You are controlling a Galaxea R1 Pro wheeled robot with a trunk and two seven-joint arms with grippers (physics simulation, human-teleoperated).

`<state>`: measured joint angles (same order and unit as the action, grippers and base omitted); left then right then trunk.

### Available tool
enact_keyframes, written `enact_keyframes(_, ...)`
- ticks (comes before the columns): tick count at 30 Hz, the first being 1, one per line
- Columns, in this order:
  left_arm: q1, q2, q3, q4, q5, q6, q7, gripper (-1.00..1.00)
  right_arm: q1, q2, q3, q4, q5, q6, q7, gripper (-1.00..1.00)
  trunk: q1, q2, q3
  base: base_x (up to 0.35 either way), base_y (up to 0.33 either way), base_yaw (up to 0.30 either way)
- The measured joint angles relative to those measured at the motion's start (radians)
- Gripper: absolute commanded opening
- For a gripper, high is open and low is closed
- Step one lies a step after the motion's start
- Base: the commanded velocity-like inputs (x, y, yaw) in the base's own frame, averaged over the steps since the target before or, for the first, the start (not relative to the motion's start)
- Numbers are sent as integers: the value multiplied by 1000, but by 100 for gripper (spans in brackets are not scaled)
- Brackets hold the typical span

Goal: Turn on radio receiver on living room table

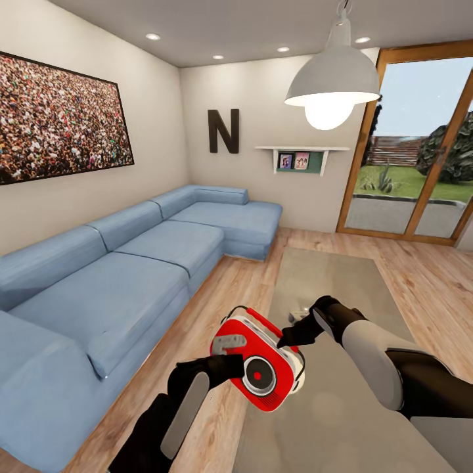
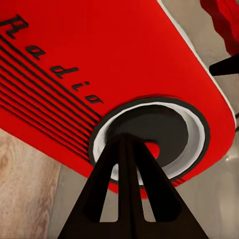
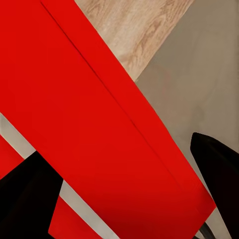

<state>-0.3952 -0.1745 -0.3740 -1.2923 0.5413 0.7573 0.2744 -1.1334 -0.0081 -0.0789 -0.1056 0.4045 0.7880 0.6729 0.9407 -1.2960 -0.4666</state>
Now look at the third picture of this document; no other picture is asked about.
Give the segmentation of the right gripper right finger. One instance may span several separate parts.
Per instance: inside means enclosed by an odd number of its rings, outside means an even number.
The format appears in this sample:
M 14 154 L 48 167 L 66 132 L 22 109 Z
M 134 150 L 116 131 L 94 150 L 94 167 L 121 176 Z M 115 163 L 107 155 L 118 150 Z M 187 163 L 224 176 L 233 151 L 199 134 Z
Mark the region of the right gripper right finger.
M 239 239 L 239 153 L 197 132 L 190 151 L 232 239 Z

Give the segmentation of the radio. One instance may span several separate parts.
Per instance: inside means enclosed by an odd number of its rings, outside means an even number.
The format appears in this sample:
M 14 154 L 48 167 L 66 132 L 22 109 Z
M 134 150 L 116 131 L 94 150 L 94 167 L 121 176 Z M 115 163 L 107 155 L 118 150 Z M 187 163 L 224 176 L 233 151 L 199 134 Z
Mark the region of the radio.
M 54 239 L 216 239 L 215 201 L 74 0 L 0 0 L 0 180 L 35 151 L 64 179 Z

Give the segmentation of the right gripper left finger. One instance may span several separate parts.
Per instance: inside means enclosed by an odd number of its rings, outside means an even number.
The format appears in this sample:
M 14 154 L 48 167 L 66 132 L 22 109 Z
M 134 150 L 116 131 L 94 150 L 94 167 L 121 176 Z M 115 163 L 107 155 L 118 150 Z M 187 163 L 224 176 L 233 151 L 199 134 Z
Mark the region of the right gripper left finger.
M 46 239 L 63 178 L 35 151 L 0 180 L 0 239 Z

